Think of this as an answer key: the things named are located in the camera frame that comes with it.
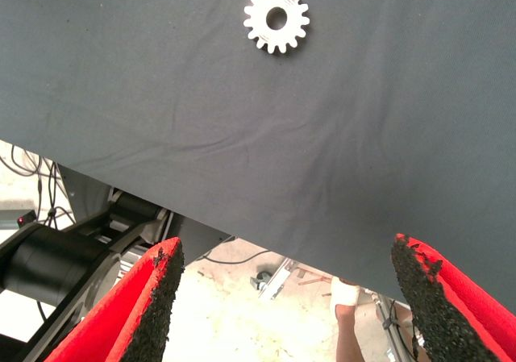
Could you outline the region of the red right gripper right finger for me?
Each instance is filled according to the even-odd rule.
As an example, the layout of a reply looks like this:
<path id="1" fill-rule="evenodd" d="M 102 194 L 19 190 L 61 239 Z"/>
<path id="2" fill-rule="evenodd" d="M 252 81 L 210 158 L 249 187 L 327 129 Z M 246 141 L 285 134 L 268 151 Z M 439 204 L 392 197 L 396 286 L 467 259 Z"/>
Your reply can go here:
<path id="1" fill-rule="evenodd" d="M 515 315 L 444 255 L 399 233 L 391 260 L 430 360 L 515 360 Z"/>

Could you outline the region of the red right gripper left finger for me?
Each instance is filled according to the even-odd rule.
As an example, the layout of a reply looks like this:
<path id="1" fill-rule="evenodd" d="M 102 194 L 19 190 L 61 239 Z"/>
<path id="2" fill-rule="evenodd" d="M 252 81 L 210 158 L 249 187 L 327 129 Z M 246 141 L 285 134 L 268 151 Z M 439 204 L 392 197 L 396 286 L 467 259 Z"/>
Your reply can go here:
<path id="1" fill-rule="evenodd" d="M 149 249 L 46 357 L 47 361 L 161 361 L 184 271 L 182 242 Z"/>

